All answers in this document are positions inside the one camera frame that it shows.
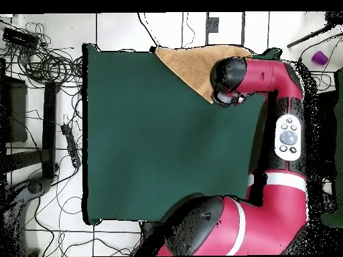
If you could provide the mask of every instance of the circular buttons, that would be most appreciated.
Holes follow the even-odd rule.
[[[283,131],[280,135],[280,141],[285,145],[294,145],[297,142],[297,135],[292,131]]]

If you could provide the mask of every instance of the tan towel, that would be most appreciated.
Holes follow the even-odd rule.
[[[171,71],[211,104],[213,100],[210,71],[215,63],[231,56],[252,56],[245,48],[226,45],[177,50],[157,47],[155,54]]]

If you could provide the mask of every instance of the control panel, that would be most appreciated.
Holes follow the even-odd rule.
[[[279,117],[275,127],[275,154],[285,161],[296,161],[301,156],[301,125],[292,114]]]

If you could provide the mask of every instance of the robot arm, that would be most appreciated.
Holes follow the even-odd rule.
[[[255,206],[229,196],[189,201],[154,235],[160,234],[159,248],[164,243],[157,255],[282,254],[307,221],[299,78],[285,62],[227,58],[215,65],[211,81],[213,99],[221,106],[242,103],[252,94],[263,94],[268,100],[258,169],[247,189],[248,200],[252,192],[261,190],[263,202]],[[262,175],[267,180],[257,182]],[[137,256],[156,255],[148,240]]]

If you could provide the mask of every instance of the green table surface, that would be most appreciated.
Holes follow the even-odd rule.
[[[245,197],[262,96],[221,108],[155,54],[87,48],[90,219],[158,221],[197,192]]]

